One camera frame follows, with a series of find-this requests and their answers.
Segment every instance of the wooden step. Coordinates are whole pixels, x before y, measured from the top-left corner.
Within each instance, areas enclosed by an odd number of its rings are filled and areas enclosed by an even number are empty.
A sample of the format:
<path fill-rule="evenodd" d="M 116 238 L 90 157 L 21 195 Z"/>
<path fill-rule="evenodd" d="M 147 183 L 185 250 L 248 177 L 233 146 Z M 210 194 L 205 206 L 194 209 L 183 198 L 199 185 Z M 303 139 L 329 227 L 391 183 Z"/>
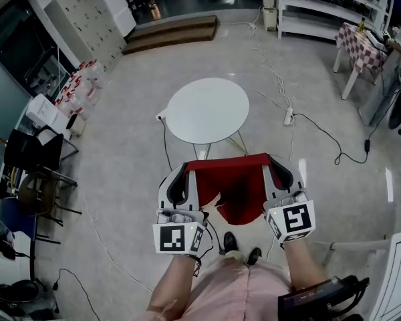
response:
<path fill-rule="evenodd" d="M 215 25 L 195 29 L 181 29 L 179 31 L 141 37 L 136 40 L 130 40 L 122 50 L 122 53 L 128 55 L 156 47 L 213 40 L 216 29 L 217 26 Z"/>
<path fill-rule="evenodd" d="M 218 19 L 216 15 L 208 17 L 188 18 L 169 23 L 162 23 L 155 26 L 146 27 L 144 29 L 135 30 L 127 39 L 133 41 L 141 37 L 150 37 L 168 32 L 182 31 L 183 29 L 200 29 L 204 27 L 217 26 Z"/>

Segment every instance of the floor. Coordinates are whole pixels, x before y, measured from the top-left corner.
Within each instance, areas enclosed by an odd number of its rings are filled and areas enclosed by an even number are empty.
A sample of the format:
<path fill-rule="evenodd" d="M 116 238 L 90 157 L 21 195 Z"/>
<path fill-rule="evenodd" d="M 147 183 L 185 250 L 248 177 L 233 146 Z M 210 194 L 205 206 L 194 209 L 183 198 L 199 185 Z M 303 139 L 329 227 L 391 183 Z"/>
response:
<path fill-rule="evenodd" d="M 133 12 L 138 25 L 177 15 L 217 9 L 256 9 L 261 0 L 152 0 Z"/>
<path fill-rule="evenodd" d="M 255 15 L 252 10 L 244 18 L 252 21 Z M 257 38 L 251 41 L 246 25 L 227 25 L 221 19 L 213 41 L 123 57 L 78 140 L 81 152 L 76 156 L 72 175 L 80 185 L 72 193 L 69 205 L 84 214 L 65 213 L 64 228 L 49 230 L 61 245 L 38 243 L 39 278 L 52 285 L 59 268 L 73 271 L 101 320 L 129 320 L 145 309 L 150 293 L 126 272 L 152 290 L 170 261 L 170 257 L 155 253 L 151 228 L 156 222 L 158 186 L 169 173 L 162 124 L 154 116 L 189 82 L 219 77 L 244 87 L 250 111 L 241 134 L 248 151 L 289 157 L 292 128 L 283 126 L 285 111 L 250 90 L 285 103 L 275 77 L 260 67 L 261 54 L 252 50 L 258 42 L 268 55 L 265 63 L 273 64 L 284 78 L 295 112 L 312 117 L 340 141 L 345 152 L 364 159 L 363 143 L 371 128 L 363 126 L 358 106 L 368 97 L 371 87 L 368 71 L 357 80 L 348 100 L 343 101 L 340 94 L 351 69 L 346 58 L 340 72 L 332 72 L 337 54 L 333 43 L 291 35 L 278 40 L 275 33 L 263 31 L 261 19 L 257 24 Z M 169 132 L 166 143 L 172 167 L 194 159 L 191 145 Z M 401 231 L 401 136 L 381 125 L 372 137 L 372 149 L 363 165 L 342 158 L 341 164 L 335 166 L 337 154 L 332 140 L 296 117 L 291 163 L 305 166 L 308 194 L 315 201 L 317 229 L 309 240 L 376 240 Z M 227 142 L 211 148 L 211 158 L 238 155 Z M 389 181 L 393 190 L 388 188 Z M 259 246 L 266 254 L 271 246 L 273 234 L 261 218 L 235 227 L 213 211 L 210 220 L 221 239 L 227 230 L 234 231 L 245 253 Z M 108 257 L 99 237 L 119 268 Z M 214 243 L 205 265 L 217 256 L 215 239 Z M 209 237 L 204 237 L 201 249 L 209 246 Z M 269 261 L 285 265 L 283 252 L 275 247 Z M 322 261 L 324 253 L 311 247 L 317 260 Z M 334 257 L 329 274 L 357 274 L 364 260 L 360 255 Z M 66 318 L 94 319 L 81 288 L 66 272 L 61 274 L 57 300 Z"/>

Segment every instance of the red cloth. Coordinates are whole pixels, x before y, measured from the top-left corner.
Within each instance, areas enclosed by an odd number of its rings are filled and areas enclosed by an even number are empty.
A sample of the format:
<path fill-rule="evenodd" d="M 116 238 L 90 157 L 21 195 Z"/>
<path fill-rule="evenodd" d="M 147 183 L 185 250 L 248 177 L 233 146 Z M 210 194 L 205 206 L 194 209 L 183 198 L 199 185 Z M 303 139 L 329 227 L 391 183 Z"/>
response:
<path fill-rule="evenodd" d="M 266 153 L 237 158 L 194 160 L 184 174 L 196 172 L 199 205 L 221 193 L 218 210 L 231 225 L 245 225 L 262 214 L 266 202 L 263 165 L 271 165 Z M 272 171 L 274 181 L 280 181 Z"/>

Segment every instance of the black shoe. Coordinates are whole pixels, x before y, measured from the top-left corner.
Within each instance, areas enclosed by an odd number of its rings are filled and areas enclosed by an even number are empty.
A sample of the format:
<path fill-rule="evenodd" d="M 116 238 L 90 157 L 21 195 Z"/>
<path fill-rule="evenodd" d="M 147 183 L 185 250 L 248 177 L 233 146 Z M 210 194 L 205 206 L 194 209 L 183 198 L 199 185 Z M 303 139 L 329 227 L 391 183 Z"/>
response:
<path fill-rule="evenodd" d="M 257 260 L 261 257 L 261 250 L 256 247 L 251 253 L 249 254 L 247 265 L 254 265 L 257 263 Z"/>
<path fill-rule="evenodd" d="M 236 238 L 232 232 L 226 232 L 224 245 L 225 245 L 225 253 L 227 253 L 229 251 L 237 251 L 238 250 L 238 244 L 237 244 Z"/>

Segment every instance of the pink shirt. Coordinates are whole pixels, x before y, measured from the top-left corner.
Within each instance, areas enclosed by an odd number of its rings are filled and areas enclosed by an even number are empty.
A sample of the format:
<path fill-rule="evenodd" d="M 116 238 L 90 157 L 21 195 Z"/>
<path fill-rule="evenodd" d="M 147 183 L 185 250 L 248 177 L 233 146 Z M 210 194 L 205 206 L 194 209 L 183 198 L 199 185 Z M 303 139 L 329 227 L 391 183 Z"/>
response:
<path fill-rule="evenodd" d="M 222 259 L 202 275 L 193 289 L 184 321 L 277 321 L 278 296 L 289 293 L 290 282 L 282 270 L 262 259 L 250 267 L 234 259 Z M 133 321 L 161 320 L 145 312 Z"/>

